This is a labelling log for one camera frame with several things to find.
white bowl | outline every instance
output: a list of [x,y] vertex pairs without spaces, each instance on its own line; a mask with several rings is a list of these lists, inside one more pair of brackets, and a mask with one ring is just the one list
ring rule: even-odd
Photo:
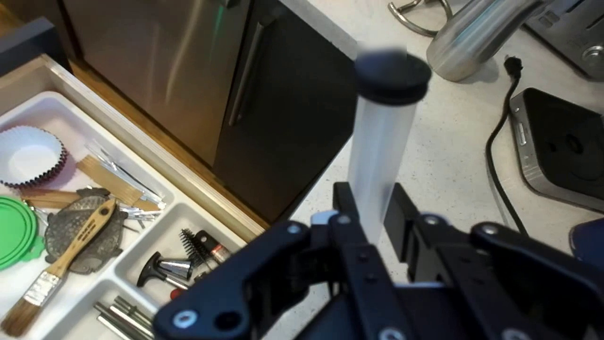
[[61,140],[36,126],[0,132],[0,183],[31,187],[55,177],[66,162]]

black cap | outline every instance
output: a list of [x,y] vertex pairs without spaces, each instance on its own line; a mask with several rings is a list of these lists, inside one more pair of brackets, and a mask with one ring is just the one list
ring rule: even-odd
[[387,106],[419,102],[433,72],[429,64],[402,49],[365,53],[355,60],[359,94]]

cabinet door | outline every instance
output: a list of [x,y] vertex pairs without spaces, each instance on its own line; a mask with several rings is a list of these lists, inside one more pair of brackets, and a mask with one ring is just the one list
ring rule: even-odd
[[287,9],[248,32],[216,172],[267,221],[287,217],[353,128],[353,62]]
[[250,0],[66,0],[83,58],[208,164]]

white cylinder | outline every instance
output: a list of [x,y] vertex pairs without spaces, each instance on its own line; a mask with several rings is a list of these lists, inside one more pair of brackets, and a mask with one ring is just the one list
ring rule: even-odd
[[378,243],[418,104],[385,106],[359,96],[348,181],[367,238]]

cabinet handle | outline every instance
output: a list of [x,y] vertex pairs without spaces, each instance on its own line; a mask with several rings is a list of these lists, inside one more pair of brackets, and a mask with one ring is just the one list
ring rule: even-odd
[[270,15],[267,15],[265,19],[257,21],[257,26],[253,30],[253,38],[251,38],[251,45],[250,45],[250,53],[246,56],[246,64],[244,64],[244,72],[242,72],[242,79],[234,90],[234,96],[233,96],[233,106],[229,109],[229,126],[234,126],[242,115],[238,115],[240,107],[242,107],[242,102],[244,102],[244,94],[246,94],[246,89],[248,89],[248,83],[250,83],[250,77],[251,77],[251,68],[257,60],[257,55],[259,55],[259,45],[263,41],[263,36],[267,32],[268,26],[272,26],[287,9],[285,7],[276,7]]

